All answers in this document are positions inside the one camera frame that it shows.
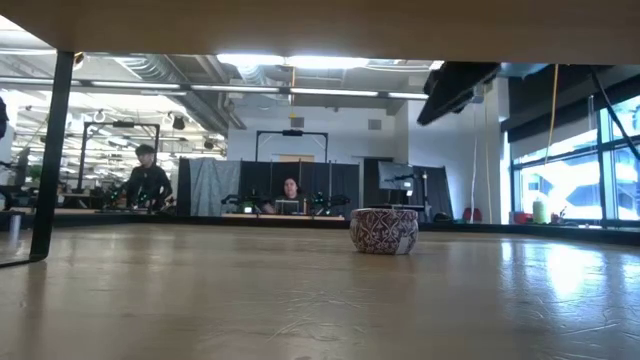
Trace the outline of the purple ball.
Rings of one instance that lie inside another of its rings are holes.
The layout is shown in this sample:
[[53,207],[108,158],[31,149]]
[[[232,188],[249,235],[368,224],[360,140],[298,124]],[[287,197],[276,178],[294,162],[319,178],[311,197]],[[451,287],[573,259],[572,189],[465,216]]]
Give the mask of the purple ball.
[[351,212],[349,233],[361,253],[406,255],[418,239],[418,213],[406,209],[356,209]]

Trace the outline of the black curtain partition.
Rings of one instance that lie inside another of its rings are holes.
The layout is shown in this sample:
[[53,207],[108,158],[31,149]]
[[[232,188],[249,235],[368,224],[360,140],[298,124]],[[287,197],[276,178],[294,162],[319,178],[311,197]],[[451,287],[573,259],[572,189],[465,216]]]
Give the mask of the black curtain partition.
[[363,205],[368,208],[407,209],[418,213],[419,223],[431,223],[437,214],[453,216],[446,169],[410,165],[414,170],[412,191],[379,188],[378,163],[386,158],[366,158],[363,164]]
[[[191,216],[190,159],[179,161],[177,175],[177,214]],[[314,162],[243,161],[239,195],[257,195],[262,205],[282,194],[287,178],[293,178],[307,199],[312,218],[347,218],[359,205],[359,167],[353,164]]]

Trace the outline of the computer monitor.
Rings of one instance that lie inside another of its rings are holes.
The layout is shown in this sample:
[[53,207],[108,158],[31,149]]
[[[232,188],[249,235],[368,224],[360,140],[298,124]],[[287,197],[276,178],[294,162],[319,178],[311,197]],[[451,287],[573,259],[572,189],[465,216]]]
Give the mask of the computer monitor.
[[378,163],[379,188],[385,190],[412,191],[414,170],[408,164],[394,162]]

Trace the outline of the raised wooden shelf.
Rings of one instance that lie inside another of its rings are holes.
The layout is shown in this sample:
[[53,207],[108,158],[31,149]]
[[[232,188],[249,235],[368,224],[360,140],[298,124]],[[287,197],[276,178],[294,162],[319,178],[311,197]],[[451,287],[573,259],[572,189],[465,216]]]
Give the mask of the raised wooden shelf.
[[640,0],[0,0],[60,50],[640,64]]

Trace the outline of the green bottle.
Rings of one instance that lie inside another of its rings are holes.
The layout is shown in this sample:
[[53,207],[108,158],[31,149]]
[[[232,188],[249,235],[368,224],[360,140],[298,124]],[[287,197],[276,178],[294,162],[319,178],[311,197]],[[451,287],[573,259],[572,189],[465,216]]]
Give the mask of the green bottle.
[[536,224],[547,224],[551,220],[545,199],[537,198],[532,204],[532,218]]

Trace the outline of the person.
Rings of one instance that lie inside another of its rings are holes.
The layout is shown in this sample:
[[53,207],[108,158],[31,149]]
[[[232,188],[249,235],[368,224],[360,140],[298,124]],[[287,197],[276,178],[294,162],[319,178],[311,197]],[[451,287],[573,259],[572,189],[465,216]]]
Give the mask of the person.
[[306,215],[308,212],[307,199],[293,178],[287,178],[283,184],[281,195],[266,201],[261,211],[275,215]]
[[160,211],[166,199],[173,193],[166,172],[155,162],[155,149],[141,144],[135,149],[139,165],[134,167],[124,185],[127,208],[147,208],[151,212]]

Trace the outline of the grey curtain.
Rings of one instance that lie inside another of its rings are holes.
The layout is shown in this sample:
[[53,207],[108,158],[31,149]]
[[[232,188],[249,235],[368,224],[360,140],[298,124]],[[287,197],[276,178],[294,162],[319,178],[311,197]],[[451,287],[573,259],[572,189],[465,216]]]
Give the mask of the grey curtain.
[[218,161],[214,158],[189,160],[191,185],[191,216],[220,216],[222,200],[239,190],[241,163]]

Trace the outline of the black gantry frame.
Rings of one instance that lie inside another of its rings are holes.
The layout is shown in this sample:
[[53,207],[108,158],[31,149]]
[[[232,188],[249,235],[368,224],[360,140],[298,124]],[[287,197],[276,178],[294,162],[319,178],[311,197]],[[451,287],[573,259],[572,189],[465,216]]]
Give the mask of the black gantry frame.
[[257,130],[256,131],[256,135],[255,135],[255,147],[254,147],[254,161],[255,162],[259,161],[260,137],[263,134],[281,135],[281,136],[285,136],[285,137],[322,136],[324,138],[324,148],[323,148],[324,149],[324,162],[325,163],[329,162],[329,158],[328,158],[329,133],[327,133],[327,132],[309,132],[309,131],[295,130],[295,129],[281,130],[281,131]]
[[159,124],[144,124],[144,123],[136,123],[132,121],[116,120],[116,121],[110,121],[110,122],[90,121],[90,122],[84,122],[83,125],[84,125],[84,128],[82,133],[82,145],[81,145],[81,152],[80,152],[80,158],[79,158],[78,180],[77,180],[77,186],[76,186],[76,190],[78,191],[83,188],[87,142],[90,137],[89,129],[92,126],[96,127],[96,130],[94,131],[95,133],[99,132],[105,126],[110,126],[114,128],[135,128],[135,127],[154,128],[155,129],[155,135],[153,137],[154,148],[155,148],[154,150],[155,150],[155,154],[157,154],[158,152],[158,145],[160,142],[160,125]]

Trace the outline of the black table frame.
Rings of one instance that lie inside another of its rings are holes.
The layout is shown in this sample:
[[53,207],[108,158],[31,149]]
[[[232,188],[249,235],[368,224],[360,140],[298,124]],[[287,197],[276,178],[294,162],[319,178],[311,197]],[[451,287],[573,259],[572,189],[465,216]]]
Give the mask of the black table frame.
[[[309,220],[302,217],[234,218],[234,217],[171,217],[135,214],[62,214],[53,217],[56,227],[106,226],[121,224],[163,224],[196,226],[266,227],[291,230],[296,228],[347,230],[351,223],[346,220]],[[547,225],[483,225],[432,223],[396,225],[394,234],[403,238],[418,236],[422,232],[480,233],[532,235],[548,239],[564,239],[579,242],[595,242],[611,245],[640,247],[640,232],[617,230],[589,230],[583,228],[553,227]]]

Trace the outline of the black shelf support bracket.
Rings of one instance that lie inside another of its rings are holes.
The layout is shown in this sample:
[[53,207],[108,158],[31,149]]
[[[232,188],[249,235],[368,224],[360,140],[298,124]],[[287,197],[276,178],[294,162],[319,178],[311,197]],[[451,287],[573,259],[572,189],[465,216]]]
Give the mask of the black shelf support bracket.
[[0,269],[42,261],[49,255],[73,63],[73,52],[57,52],[50,117],[29,256],[23,260],[0,263]]

